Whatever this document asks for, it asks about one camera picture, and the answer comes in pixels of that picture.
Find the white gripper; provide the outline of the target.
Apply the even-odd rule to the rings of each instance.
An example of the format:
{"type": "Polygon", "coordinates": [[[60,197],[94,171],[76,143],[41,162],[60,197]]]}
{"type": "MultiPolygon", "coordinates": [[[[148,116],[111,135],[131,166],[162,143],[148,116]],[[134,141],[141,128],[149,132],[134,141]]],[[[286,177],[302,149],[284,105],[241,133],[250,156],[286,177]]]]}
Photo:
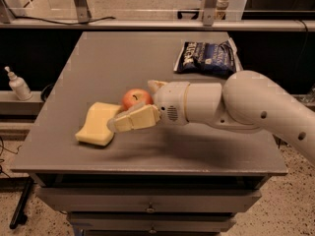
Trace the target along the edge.
{"type": "Polygon", "coordinates": [[[113,133],[140,130],[161,122],[167,125],[186,125],[185,96],[188,82],[148,81],[148,88],[154,94],[154,103],[140,102],[128,110],[110,118],[107,128],[113,133]]]}

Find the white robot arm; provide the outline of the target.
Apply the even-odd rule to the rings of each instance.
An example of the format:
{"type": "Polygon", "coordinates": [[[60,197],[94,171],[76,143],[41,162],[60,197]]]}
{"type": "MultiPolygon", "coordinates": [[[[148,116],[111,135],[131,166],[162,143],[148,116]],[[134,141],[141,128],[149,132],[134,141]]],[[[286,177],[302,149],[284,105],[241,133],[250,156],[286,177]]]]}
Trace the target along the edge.
{"type": "Polygon", "coordinates": [[[151,80],[148,86],[153,102],[138,103],[109,119],[111,132],[145,129],[158,122],[200,123],[233,132],[265,129],[315,164],[315,112],[262,74],[243,70],[222,85],[151,80]]]}

